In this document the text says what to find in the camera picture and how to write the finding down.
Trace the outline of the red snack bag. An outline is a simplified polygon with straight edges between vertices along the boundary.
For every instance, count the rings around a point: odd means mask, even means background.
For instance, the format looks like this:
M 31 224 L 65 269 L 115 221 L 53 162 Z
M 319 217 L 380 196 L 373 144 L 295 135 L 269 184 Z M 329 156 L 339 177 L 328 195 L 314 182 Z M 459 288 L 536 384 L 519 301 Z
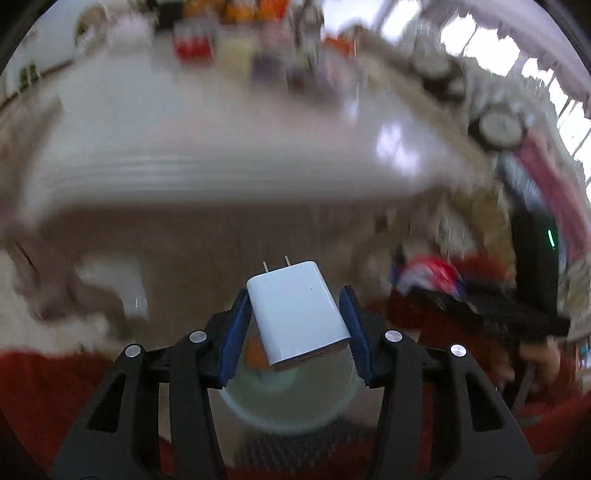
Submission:
M 413 289 L 439 292 L 454 297 L 464 295 L 464 281 L 455 266 L 435 255 L 412 259 L 393 273 L 393 285 L 402 295 Z

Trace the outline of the white usb charger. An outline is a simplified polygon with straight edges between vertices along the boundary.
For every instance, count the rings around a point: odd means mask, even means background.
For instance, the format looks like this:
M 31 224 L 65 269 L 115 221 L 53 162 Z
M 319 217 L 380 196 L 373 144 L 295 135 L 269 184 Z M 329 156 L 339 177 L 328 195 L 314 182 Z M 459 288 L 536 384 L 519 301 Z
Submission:
M 246 290 L 273 371 L 294 369 L 349 346 L 348 327 L 314 261 L 253 276 Z

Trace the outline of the red fuzzy left sleeve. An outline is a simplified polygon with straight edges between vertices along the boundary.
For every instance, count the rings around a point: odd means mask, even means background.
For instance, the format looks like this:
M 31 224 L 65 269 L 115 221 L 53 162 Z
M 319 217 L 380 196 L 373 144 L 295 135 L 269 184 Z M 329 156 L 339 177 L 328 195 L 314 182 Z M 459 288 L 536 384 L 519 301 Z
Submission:
M 143 354 L 3 354 L 2 478 L 171 478 L 158 389 Z

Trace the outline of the star pattern trousers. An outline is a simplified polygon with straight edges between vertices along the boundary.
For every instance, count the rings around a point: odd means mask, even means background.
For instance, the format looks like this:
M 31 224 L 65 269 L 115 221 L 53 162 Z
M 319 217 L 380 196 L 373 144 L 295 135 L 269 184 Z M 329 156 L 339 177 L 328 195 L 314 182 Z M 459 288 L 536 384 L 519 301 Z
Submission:
M 346 418 L 294 435 L 253 431 L 238 444 L 233 466 L 266 473 L 300 473 L 332 458 L 339 447 L 370 439 L 374 433 L 373 428 Z

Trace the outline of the long beige covered sofa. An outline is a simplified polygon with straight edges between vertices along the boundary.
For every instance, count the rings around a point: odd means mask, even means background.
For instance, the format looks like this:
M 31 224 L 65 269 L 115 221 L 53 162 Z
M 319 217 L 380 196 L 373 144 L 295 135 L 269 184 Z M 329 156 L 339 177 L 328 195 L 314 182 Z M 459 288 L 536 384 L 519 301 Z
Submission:
M 449 54 L 425 25 L 396 43 L 356 27 L 353 50 L 370 83 L 402 88 L 452 130 L 454 141 L 468 142 L 470 158 L 488 162 L 484 187 L 454 200 L 493 255 L 517 265 L 509 235 L 524 226 L 527 214 L 556 226 L 545 237 L 558 244 L 550 303 L 570 320 L 569 338 L 589 333 L 590 202 L 580 168 L 549 123 L 542 85 Z

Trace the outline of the pale green mesh wastebasket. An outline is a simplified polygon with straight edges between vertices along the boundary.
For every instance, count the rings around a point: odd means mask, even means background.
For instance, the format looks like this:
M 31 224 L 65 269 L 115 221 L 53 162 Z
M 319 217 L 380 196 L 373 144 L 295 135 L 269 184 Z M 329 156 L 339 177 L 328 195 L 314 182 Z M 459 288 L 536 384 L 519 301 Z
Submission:
M 229 409 L 249 426 L 297 435 L 328 425 L 349 408 L 362 384 L 348 348 L 276 373 L 263 342 L 249 336 L 235 377 L 221 390 Z

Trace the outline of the ornate cream coffee table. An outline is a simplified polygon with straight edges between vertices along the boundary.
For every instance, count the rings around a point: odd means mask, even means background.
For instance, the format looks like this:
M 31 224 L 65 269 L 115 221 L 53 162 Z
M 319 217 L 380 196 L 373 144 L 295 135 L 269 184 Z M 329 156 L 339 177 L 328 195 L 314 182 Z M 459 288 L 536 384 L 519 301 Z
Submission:
M 318 264 L 332 292 L 390 292 L 389 253 L 481 150 L 403 77 L 290 92 L 180 63 L 168 39 L 100 49 L 35 84 L 1 217 L 34 315 L 208 315 L 264 265 Z

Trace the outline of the window curtains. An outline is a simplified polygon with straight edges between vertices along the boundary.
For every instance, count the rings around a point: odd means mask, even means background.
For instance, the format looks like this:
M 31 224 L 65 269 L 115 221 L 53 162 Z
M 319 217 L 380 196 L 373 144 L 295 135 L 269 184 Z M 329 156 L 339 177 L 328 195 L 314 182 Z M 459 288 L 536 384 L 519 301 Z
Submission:
M 535 1 L 427 1 L 422 17 L 447 52 L 497 75 L 517 72 L 559 86 L 590 116 L 590 59 Z

